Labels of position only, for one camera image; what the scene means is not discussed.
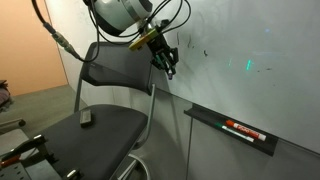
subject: gray floor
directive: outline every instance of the gray floor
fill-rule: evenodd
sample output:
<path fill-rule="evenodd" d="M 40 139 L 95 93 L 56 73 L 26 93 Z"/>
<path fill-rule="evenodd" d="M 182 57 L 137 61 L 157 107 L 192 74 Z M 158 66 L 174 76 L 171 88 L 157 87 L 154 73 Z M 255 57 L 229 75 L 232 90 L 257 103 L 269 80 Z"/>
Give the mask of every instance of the gray floor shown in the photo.
<path fill-rule="evenodd" d="M 62 120 L 73 112 L 75 92 L 69 86 L 13 97 L 14 103 L 6 112 L 0 113 L 0 123 L 23 118 L 27 124 L 21 129 L 32 137 L 39 131 Z M 18 124 L 1 127 L 0 132 L 19 128 Z"/>

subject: chair backrest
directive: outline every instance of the chair backrest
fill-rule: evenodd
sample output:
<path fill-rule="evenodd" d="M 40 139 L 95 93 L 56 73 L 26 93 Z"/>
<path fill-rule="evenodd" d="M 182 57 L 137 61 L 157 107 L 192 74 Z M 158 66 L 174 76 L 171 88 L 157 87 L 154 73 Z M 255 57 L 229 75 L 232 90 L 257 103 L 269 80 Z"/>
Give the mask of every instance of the chair backrest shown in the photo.
<path fill-rule="evenodd" d="M 97 43 L 92 43 L 86 59 L 92 59 Z M 151 95 L 152 54 L 148 48 L 130 51 L 128 45 L 100 42 L 100 53 L 94 62 L 83 63 L 80 78 L 94 86 L 124 86 Z"/>

